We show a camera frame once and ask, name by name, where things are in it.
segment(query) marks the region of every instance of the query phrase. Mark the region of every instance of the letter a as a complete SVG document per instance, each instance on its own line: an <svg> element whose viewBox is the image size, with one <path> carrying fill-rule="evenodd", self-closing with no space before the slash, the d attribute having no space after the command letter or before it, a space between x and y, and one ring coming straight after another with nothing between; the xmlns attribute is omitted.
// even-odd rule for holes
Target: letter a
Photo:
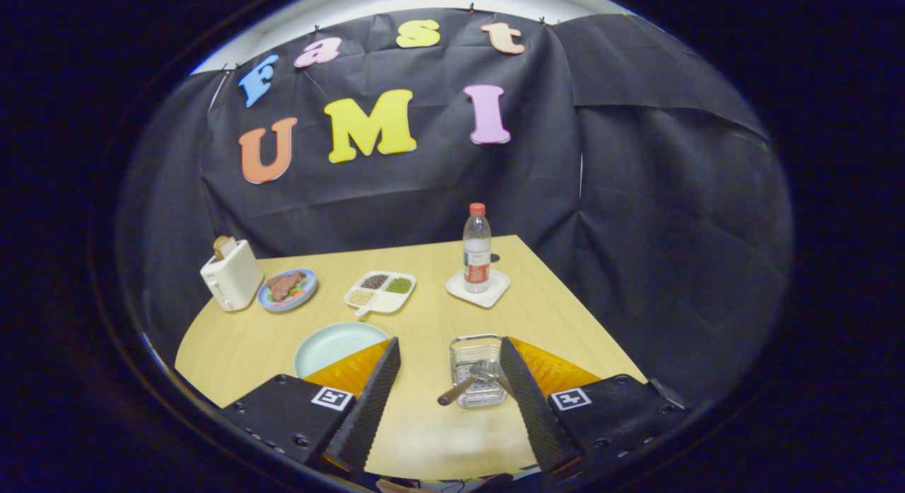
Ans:
<svg viewBox="0 0 905 493"><path fill-rule="evenodd" d="M314 42L304 49L304 52L295 59L295 66L298 68L307 67L314 64L326 64L330 60L339 56L339 45L342 39L339 37L330 37Z"/></svg>

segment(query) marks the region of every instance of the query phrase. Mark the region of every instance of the yellow letter m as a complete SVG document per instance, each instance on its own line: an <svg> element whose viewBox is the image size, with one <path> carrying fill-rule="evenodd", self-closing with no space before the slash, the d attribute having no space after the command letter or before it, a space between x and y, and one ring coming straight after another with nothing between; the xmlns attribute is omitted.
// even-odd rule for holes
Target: yellow letter m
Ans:
<svg viewBox="0 0 905 493"><path fill-rule="evenodd" d="M371 155L374 143L378 141L378 133L380 153L413 151L417 143L408 132L410 100L410 90L385 91L374 104L371 116L367 116L352 99L340 99L327 104L324 112L333 119L333 151L330 151L330 162L346 162L355 158L356 152L349 145L349 137L355 139L361 153Z"/></svg>

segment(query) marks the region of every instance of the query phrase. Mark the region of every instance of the metal basket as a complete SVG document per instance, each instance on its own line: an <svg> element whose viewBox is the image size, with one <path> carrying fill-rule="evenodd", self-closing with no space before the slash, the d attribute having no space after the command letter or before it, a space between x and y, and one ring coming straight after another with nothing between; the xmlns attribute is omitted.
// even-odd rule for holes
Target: metal basket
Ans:
<svg viewBox="0 0 905 493"><path fill-rule="evenodd" d="M495 334L466 335L450 343L450 372L452 385L458 385L469 377L469 369L476 361L500 363L502 338ZM496 380L476 380L462 393L456 402L465 408L492 406L506 399L506 390Z"/></svg>

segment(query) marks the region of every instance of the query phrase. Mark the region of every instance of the meat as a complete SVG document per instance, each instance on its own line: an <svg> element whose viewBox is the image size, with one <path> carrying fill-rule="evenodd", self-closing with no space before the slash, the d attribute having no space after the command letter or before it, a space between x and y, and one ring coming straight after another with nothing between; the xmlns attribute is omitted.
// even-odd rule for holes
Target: meat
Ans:
<svg viewBox="0 0 905 493"><path fill-rule="evenodd" d="M274 300L276 302L281 302L282 299L286 298L292 288L304 278L304 272L293 272L291 274L286 274L286 276L272 277L267 280L267 287L271 288L271 296L274 297Z"/></svg>

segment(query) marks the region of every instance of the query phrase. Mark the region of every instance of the light blue plate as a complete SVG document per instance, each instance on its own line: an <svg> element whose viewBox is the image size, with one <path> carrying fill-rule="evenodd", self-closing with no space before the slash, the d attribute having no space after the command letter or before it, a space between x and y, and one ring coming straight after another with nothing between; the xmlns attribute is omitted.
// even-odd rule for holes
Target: light blue plate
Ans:
<svg viewBox="0 0 905 493"><path fill-rule="evenodd" d="M304 378L308 374L345 359L381 341L387 341L390 336L374 325L367 323L349 322L327 325L308 336L298 345L295 352L295 375Z"/></svg>
<svg viewBox="0 0 905 493"><path fill-rule="evenodd" d="M303 305L303 303L310 299L314 292L317 291L317 276L314 275L313 271L310 271L307 268L293 268L292 270L287 270L282 274L277 274L277 276L274 277L285 276L285 274L291 274L293 272L305 273L305 278L301 280L301 291L303 291L304 293L292 300L271 302L267 300L267 296L269 293L271 293L271 289L267 287L267 281L265 280L264 283L261 284L261 287L258 288L258 303L263 306L264 309L272 311L274 313L282 313L283 311L294 309L298 306Z"/></svg>

